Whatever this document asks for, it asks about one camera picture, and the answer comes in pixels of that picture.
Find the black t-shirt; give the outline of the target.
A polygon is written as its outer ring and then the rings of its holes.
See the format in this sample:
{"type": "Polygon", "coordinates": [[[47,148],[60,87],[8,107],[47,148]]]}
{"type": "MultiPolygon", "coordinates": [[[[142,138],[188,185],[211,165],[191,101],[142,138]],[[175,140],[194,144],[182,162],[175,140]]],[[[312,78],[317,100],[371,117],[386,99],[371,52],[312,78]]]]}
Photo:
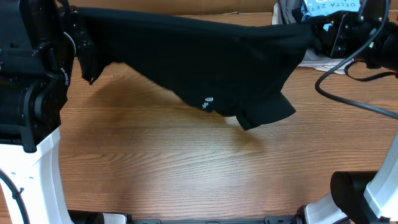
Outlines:
{"type": "Polygon", "coordinates": [[[310,24],[239,26],[87,7],[78,13],[94,47],[78,57],[89,82],[124,63],[192,107],[234,116],[245,130],[295,113],[281,91],[313,43],[310,24]]]}

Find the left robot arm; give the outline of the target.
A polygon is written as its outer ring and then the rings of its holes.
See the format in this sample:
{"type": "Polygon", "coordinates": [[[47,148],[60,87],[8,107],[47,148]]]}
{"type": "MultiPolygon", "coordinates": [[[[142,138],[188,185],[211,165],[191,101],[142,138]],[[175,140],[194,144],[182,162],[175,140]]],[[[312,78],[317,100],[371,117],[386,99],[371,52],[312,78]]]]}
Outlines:
{"type": "Polygon", "coordinates": [[[1,2],[1,188],[13,223],[131,223],[69,210],[59,169],[60,111],[89,43],[68,1],[1,2]]]}

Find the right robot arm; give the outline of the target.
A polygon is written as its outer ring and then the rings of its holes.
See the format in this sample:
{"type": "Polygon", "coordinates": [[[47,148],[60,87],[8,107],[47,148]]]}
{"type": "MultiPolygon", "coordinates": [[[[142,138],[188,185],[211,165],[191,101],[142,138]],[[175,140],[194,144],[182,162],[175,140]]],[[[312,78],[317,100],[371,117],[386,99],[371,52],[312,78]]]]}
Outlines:
{"type": "Polygon", "coordinates": [[[397,131],[397,121],[329,100],[315,91],[321,73],[309,68],[295,71],[289,95],[297,107],[289,134],[294,168],[289,173],[290,200],[286,210],[314,203],[329,191],[337,170],[380,168],[397,131]]]}

